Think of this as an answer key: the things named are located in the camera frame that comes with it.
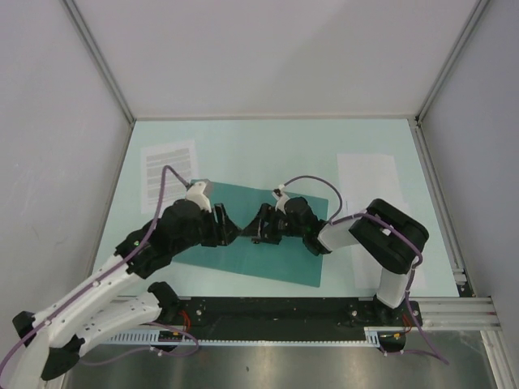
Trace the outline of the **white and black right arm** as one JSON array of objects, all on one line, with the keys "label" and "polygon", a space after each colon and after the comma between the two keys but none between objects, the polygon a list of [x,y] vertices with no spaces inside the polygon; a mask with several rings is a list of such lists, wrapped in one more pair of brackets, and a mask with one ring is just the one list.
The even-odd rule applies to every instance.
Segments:
[{"label": "white and black right arm", "polygon": [[374,315],[383,325],[393,325],[402,317],[402,302],[410,293],[415,268],[422,262],[429,239],[422,224],[383,199],[372,200],[361,212],[326,221],[303,197],[282,200],[275,206],[262,204],[241,235],[268,244],[297,237],[314,255],[360,245],[382,267]]}]

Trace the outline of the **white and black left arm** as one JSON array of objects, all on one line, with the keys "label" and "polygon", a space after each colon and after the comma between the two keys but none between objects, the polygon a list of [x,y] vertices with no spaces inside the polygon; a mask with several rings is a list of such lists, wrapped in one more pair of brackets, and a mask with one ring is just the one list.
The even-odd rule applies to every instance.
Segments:
[{"label": "white and black left arm", "polygon": [[74,367],[81,357],[120,331],[142,324],[170,325],[178,317],[178,295],[164,281],[122,304],[111,301],[123,289],[170,265],[195,246],[228,246],[241,233],[223,204],[209,208],[181,199],[130,233],[97,273],[60,301],[13,319],[25,348],[11,388],[36,388]]}]

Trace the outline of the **teal folder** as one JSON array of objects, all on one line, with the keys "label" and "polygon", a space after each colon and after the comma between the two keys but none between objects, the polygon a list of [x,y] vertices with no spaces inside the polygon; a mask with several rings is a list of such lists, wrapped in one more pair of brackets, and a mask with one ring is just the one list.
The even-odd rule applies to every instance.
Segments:
[{"label": "teal folder", "polygon": [[[276,203],[269,189],[220,182],[213,184],[211,202],[223,204],[229,218],[242,229],[253,221],[262,204],[273,207]],[[174,256],[172,261],[318,287],[323,257],[313,255],[300,237],[284,237],[277,245],[255,244],[249,237],[238,237],[229,246],[196,246]]]}]

